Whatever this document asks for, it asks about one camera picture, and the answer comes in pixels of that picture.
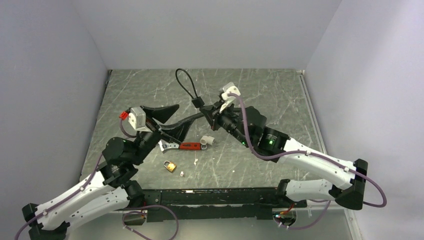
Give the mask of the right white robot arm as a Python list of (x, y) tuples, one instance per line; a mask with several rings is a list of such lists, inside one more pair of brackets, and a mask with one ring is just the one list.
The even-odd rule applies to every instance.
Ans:
[(286, 133), (266, 125), (267, 118), (252, 107), (236, 109), (215, 105), (203, 106), (200, 112), (212, 130), (224, 129), (228, 134), (251, 149), (259, 159), (274, 163), (288, 163), (310, 171), (318, 180), (283, 179), (275, 194), (276, 203), (287, 208), (303, 200), (335, 201), (338, 205), (361, 210), (364, 201), (368, 162), (342, 160), (314, 150)]

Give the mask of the white pipe elbow near wrench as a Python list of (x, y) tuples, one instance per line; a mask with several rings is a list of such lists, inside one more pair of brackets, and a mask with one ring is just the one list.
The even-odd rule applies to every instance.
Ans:
[(215, 138), (209, 135), (203, 135), (199, 140), (201, 145), (213, 145), (214, 141), (215, 141)]

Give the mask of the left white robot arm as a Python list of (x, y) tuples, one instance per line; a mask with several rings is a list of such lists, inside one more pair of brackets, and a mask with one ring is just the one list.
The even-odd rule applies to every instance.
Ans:
[(174, 124), (167, 121), (178, 104), (164, 107), (137, 106), (124, 110), (119, 119), (128, 121), (135, 134), (124, 132), (105, 145), (94, 170), (86, 178), (42, 204), (22, 208), (25, 227), (32, 240), (64, 240), (69, 233), (115, 210), (139, 209), (145, 202), (140, 184), (133, 180), (150, 152), (162, 141), (180, 144), (200, 113)]

